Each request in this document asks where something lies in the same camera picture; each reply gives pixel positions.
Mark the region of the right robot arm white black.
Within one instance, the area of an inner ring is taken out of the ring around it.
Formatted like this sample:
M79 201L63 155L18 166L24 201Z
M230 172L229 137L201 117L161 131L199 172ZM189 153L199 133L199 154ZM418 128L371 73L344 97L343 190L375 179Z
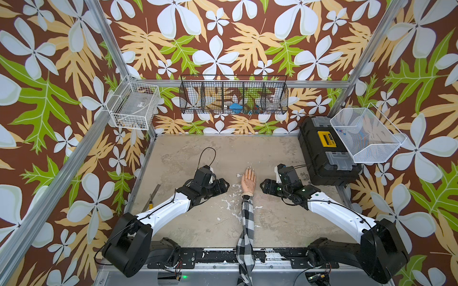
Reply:
M304 185L294 166L279 164L276 179L265 179L260 187L265 194L290 200L327 219L354 239L354 243L319 238L305 253L311 267L340 263L363 270L372 280L386 284L409 263L406 247L393 222L376 220L357 213L329 197L313 185Z

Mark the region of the checkered black white sleeve forearm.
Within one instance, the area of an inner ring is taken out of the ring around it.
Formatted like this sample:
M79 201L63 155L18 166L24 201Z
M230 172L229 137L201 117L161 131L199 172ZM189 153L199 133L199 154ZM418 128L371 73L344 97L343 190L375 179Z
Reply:
M252 286L252 271L255 267L254 255L254 206L252 199L242 197L242 233L237 242L236 259L239 264L238 286Z

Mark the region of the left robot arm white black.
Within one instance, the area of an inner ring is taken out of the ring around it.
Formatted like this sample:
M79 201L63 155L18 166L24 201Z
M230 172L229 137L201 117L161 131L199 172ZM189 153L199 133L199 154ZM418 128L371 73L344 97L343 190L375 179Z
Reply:
M226 193L229 187L225 179L216 177L210 166L197 169L194 178L177 188L170 199L143 213L123 214L101 249L102 256L127 278L143 266L178 272L184 265L181 246L170 238L153 241L153 236L193 207Z

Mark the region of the mannequin hand with long nails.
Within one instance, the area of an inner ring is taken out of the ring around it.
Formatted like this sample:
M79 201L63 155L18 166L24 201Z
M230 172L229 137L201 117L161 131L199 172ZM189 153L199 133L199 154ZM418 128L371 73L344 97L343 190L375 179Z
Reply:
M242 176L242 194L254 193L256 188L256 174L255 171L248 167Z

